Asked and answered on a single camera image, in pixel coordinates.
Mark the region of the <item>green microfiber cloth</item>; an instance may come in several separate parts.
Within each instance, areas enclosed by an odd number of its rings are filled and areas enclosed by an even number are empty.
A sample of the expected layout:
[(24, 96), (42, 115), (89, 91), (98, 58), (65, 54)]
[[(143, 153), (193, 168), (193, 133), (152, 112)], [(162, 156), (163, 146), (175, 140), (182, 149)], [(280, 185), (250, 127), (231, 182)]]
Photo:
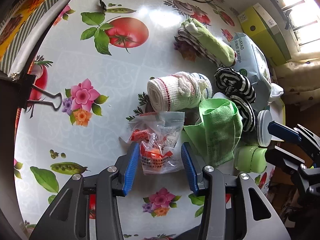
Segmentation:
[(199, 104), (200, 123), (184, 126), (198, 154), (207, 165), (220, 166), (234, 158), (242, 134), (241, 115), (235, 103), (212, 98)]

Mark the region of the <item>black white striped socks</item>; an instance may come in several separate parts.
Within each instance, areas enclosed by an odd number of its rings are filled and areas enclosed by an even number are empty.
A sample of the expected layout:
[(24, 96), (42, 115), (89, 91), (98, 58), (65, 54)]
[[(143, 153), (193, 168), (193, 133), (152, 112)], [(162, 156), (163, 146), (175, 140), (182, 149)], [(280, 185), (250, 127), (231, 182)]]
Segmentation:
[(242, 117), (242, 130), (251, 132), (255, 127), (255, 114), (252, 104), (256, 94), (249, 79), (231, 68), (219, 68), (215, 74), (215, 83), (238, 108)]

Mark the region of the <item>floral tablecloth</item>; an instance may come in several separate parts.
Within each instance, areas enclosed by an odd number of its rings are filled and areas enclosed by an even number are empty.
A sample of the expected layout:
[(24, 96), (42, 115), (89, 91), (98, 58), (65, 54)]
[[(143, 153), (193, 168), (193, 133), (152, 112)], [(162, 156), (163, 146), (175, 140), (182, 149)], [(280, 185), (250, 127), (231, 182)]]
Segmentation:
[[(183, 0), (193, 5), (197, 17), (211, 33), (228, 41), (241, 31), (238, 13), (258, 0)], [(104, 0), (114, 8), (127, 8), (129, 13), (107, 12), (106, 22), (116, 28), (130, 29), (142, 44), (135, 48), (108, 46), (107, 55), (99, 53), (93, 38), (80, 38), (88, 25), (82, 13), (98, 11), (99, 0), (71, 0), (73, 13), (51, 27), (38, 54), (51, 62), (47, 68), (45, 89), (68, 94), (84, 80), (107, 97), (91, 112), (87, 126), (69, 117), (64, 108), (36, 105), (20, 114), (15, 141), (15, 159), (23, 164), (21, 177), (15, 180), (16, 193), (27, 233), (54, 198), (48, 186), (63, 187), (69, 175), (52, 170), (53, 164), (73, 162), (86, 168), (84, 175), (98, 174), (113, 165), (126, 152), (120, 138), (135, 110), (141, 109), (139, 95), (146, 92), (152, 77), (176, 72), (198, 72), (212, 78), (215, 67), (206, 59), (191, 58), (175, 48), (175, 36), (187, 13), (172, 0)]]

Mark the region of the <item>yellow green cardboard box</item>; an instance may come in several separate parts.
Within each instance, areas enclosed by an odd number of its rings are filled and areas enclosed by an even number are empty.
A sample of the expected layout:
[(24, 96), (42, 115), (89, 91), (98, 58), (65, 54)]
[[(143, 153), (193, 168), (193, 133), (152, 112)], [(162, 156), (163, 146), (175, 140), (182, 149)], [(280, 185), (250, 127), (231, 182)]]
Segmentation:
[(238, 20), (244, 33), (260, 48), (272, 66), (285, 64), (291, 59), (276, 21), (259, 3), (241, 12)]

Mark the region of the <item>clear plastic snack bag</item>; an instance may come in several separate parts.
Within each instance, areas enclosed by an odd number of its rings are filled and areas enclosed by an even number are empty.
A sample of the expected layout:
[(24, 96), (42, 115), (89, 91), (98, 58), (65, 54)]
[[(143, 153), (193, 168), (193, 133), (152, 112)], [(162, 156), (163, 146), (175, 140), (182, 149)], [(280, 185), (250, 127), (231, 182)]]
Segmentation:
[(129, 121), (122, 141), (139, 144), (145, 175), (173, 173), (183, 169), (181, 133), (184, 112), (150, 112)]

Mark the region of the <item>black binder clip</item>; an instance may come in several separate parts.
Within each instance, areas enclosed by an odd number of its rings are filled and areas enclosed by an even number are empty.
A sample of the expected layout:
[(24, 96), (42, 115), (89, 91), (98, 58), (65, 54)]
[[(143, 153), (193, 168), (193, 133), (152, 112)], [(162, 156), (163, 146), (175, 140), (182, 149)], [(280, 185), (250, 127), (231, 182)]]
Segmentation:
[[(27, 109), (30, 105), (47, 105), (58, 111), (62, 106), (62, 94), (52, 94), (35, 85), (35, 75), (18, 74), (17, 77), (1, 76), (1, 102), (16, 108)], [(53, 101), (31, 99), (32, 90), (40, 92), (51, 99), (59, 99), (59, 104)]]

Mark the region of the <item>cream dotted curtain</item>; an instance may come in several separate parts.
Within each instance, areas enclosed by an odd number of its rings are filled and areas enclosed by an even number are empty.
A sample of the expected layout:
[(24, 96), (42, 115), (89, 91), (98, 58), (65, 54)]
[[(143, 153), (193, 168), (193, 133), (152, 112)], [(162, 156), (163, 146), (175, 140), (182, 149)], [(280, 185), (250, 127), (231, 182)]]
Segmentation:
[(305, 109), (319, 103), (319, 59), (287, 62), (274, 71), (286, 105)]

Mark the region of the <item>white sock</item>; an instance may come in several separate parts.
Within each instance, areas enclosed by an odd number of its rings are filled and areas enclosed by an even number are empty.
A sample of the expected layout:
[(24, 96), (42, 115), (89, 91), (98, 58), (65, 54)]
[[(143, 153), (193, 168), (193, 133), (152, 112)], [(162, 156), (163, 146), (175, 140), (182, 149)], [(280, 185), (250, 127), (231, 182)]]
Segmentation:
[(268, 105), (278, 100), (284, 94), (284, 89), (276, 83), (271, 83), (270, 96), (268, 98)]

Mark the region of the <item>white red bandage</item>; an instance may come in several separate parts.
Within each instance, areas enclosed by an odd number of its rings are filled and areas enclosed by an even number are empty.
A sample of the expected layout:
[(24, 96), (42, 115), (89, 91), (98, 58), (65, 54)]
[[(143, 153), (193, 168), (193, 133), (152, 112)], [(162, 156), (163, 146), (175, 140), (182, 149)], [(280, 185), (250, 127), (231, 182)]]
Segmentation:
[(149, 80), (147, 94), (153, 110), (176, 112), (197, 107), (202, 100), (213, 96), (213, 90), (205, 75), (177, 72)]

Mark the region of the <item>light blue wet wipes pack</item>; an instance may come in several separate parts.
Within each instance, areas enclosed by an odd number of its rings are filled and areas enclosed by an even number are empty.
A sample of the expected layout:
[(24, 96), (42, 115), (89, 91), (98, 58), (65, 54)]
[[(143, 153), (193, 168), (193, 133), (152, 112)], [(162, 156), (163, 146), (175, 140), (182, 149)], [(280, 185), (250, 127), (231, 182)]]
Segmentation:
[(271, 93), (271, 77), (264, 54), (244, 33), (236, 33), (230, 46), (237, 55), (233, 69), (246, 76), (255, 90), (253, 109), (266, 109)]

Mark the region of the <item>green towel stack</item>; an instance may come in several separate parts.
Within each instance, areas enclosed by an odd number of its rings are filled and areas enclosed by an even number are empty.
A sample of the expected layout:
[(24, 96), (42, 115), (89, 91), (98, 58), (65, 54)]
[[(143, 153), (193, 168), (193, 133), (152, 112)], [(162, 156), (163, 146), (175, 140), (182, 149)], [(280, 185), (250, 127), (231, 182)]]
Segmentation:
[(203, 24), (194, 18), (181, 23), (177, 39), (193, 47), (200, 55), (218, 67), (229, 67), (236, 63), (235, 50), (216, 38)]

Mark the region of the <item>yellow red printed board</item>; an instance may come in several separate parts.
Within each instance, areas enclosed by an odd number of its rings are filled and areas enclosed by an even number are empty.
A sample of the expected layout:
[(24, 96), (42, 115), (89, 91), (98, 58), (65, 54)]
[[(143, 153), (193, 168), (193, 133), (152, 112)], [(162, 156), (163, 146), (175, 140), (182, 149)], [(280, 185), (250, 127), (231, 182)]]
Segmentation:
[(18, 52), (45, 13), (59, 0), (16, 0), (1, 21), (1, 73), (9, 75)]

